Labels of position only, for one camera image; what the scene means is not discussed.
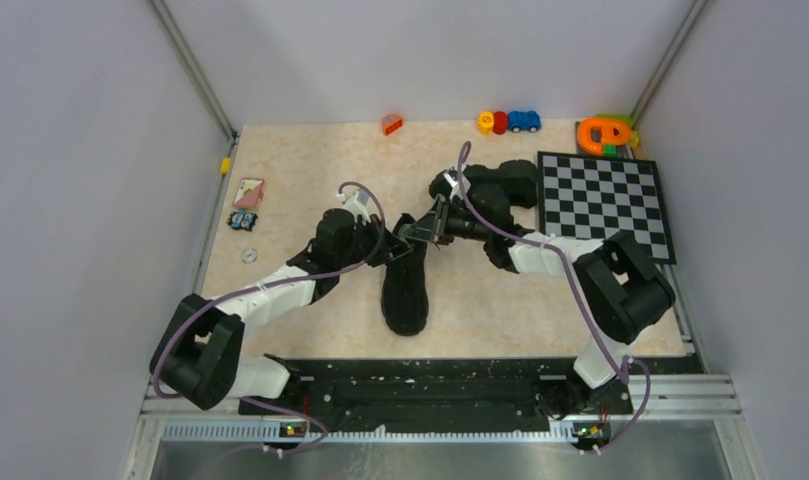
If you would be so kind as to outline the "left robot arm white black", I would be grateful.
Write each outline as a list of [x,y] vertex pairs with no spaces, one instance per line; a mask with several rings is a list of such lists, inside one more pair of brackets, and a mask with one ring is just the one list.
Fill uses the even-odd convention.
[[192,293],[178,304],[150,364],[160,398],[209,410],[227,397],[262,397],[277,413],[299,404],[300,386],[272,356],[244,358],[247,334],[330,293],[341,276],[377,267],[413,250],[377,215],[326,211],[306,247],[268,277],[220,297]]

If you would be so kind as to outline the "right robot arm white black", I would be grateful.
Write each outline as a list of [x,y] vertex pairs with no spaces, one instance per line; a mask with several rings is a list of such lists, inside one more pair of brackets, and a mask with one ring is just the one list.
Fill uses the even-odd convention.
[[518,202],[497,184],[452,193],[405,221],[399,238],[436,246],[480,241],[498,269],[566,281],[592,335],[574,361],[566,397],[574,409],[594,411],[606,400],[606,385],[626,379],[639,337],[673,307],[673,287],[629,231],[604,240],[546,235],[516,223],[511,209]]

